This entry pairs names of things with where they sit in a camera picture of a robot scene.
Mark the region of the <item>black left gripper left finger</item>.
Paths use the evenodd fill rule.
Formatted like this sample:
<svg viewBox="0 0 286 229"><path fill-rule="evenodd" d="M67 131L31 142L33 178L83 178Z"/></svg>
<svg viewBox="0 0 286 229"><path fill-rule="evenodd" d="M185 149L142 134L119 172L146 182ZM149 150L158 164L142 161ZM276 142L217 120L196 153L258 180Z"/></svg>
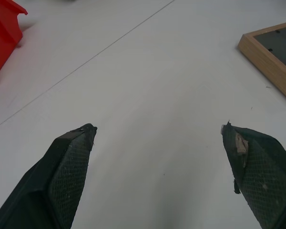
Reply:
<svg viewBox="0 0 286 229"><path fill-rule="evenodd" d="M0 229L69 229L85 185L97 128L57 137L0 208Z"/></svg>

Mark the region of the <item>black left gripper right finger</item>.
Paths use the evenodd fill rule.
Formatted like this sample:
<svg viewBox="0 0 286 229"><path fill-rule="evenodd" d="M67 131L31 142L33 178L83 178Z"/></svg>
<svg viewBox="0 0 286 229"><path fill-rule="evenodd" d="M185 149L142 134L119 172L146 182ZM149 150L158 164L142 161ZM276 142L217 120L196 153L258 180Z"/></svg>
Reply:
<svg viewBox="0 0 286 229"><path fill-rule="evenodd" d="M272 136L222 126L223 144L242 194L263 229L286 229L286 150Z"/></svg>

